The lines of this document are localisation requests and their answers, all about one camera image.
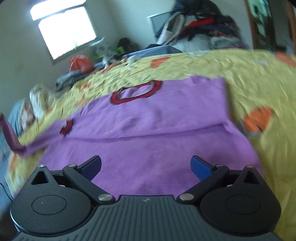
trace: bed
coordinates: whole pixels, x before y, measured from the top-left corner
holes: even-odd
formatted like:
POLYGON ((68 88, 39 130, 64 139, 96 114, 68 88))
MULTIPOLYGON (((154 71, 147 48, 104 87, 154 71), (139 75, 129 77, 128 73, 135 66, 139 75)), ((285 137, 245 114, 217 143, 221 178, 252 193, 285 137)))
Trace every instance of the bed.
MULTIPOLYGON (((295 241, 295 66, 290 57, 260 50, 213 50, 142 58, 77 82, 19 140, 22 144, 31 143, 55 120, 67 119, 90 101, 122 87, 193 75, 224 77, 232 121, 256 150, 264 178, 281 204, 282 215, 275 233, 285 241, 295 241)), ((11 155, 8 179, 12 194, 24 185, 42 154, 39 151, 27 158, 11 155)))

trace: window pane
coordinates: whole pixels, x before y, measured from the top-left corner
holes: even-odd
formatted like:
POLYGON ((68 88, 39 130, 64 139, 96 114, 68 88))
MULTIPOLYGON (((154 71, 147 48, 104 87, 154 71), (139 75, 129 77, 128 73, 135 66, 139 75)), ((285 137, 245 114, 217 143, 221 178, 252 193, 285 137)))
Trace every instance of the window pane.
POLYGON ((86 0, 47 0, 34 5, 31 9, 33 20, 45 17, 63 9, 85 3, 86 0))
POLYGON ((53 59, 96 38, 84 7, 45 18, 39 28, 53 59))

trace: gray plastic surface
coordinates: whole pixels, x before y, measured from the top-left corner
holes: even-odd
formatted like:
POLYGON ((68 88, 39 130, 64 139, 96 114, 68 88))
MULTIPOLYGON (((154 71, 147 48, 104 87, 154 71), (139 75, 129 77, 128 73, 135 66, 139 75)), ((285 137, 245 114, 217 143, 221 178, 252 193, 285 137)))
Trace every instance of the gray plastic surface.
POLYGON ((14 241, 280 241, 273 233, 237 237, 222 233, 203 220, 196 207, 172 196, 122 196, 100 206, 82 227, 56 237, 21 233, 14 241))

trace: plastic bag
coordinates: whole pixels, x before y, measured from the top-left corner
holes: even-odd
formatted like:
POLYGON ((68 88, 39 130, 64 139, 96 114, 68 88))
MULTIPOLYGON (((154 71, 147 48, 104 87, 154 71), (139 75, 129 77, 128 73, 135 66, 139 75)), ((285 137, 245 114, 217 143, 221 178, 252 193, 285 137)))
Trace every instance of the plastic bag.
POLYGON ((84 55, 77 55, 76 57, 73 57, 69 64, 71 64, 69 71, 81 70, 82 73, 87 74, 94 70, 93 64, 84 55))

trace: white pillow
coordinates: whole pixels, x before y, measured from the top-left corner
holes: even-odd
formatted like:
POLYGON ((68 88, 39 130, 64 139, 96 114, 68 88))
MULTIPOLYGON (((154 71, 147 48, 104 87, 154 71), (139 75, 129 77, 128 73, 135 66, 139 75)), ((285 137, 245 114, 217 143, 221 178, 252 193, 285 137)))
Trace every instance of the white pillow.
POLYGON ((210 37, 206 34, 197 34, 190 41, 187 37, 180 39, 172 46, 184 53, 211 49, 210 37))

